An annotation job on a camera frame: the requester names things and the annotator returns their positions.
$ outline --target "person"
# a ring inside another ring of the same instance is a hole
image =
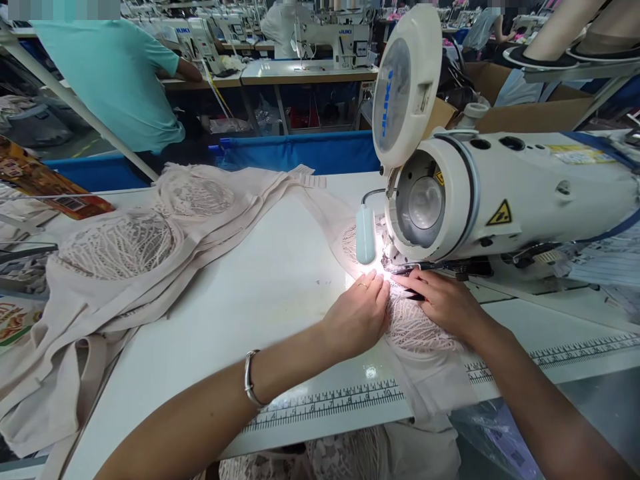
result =
[[[486,362],[545,478],[637,478],[463,283],[420,270],[393,280],[424,295],[429,318]],[[375,270],[362,275],[323,320],[253,356],[257,400],[268,403],[372,348],[389,326],[389,288]],[[175,480],[204,471],[257,413],[244,390],[244,368],[244,360],[235,363],[160,406],[122,441],[95,480]]]
[[[260,21],[262,33],[269,40],[273,40],[273,56],[276,60],[298,58],[298,54],[291,46],[296,17],[301,23],[313,22],[304,5],[298,2],[276,1],[267,10],[265,18]]]
[[[485,48],[492,33],[498,44],[510,41],[515,36],[515,32],[511,32],[508,36],[503,35],[504,14],[500,7],[487,7],[486,4],[484,7],[462,43],[462,55],[465,62],[478,60],[478,53]]]
[[[156,173],[151,155],[197,141],[195,115],[174,113],[158,77],[200,82],[200,70],[126,19],[32,21],[38,39],[87,108]],[[146,175],[131,164],[142,180]]]

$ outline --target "silver bracelet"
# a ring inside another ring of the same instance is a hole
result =
[[[253,384],[251,383],[251,358],[259,351],[260,350],[251,350],[245,357],[245,392],[247,393],[249,400],[251,400],[251,403],[261,409],[266,407],[268,403],[260,403],[253,394]]]

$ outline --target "factory floor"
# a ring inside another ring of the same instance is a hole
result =
[[[90,157],[115,150],[96,130],[76,133],[68,142],[57,147],[34,149],[43,160],[61,160]]]

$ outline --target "woman's left hand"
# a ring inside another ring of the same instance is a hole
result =
[[[389,328],[385,320],[389,282],[375,270],[362,275],[338,297],[318,324],[334,362],[366,352]]]

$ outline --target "juki logo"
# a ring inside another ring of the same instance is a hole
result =
[[[393,77],[393,70],[389,70],[389,77],[387,78],[387,94],[385,95],[385,112],[382,114],[382,136],[383,137],[387,132],[387,113],[389,112],[389,92],[391,91],[392,77]]]

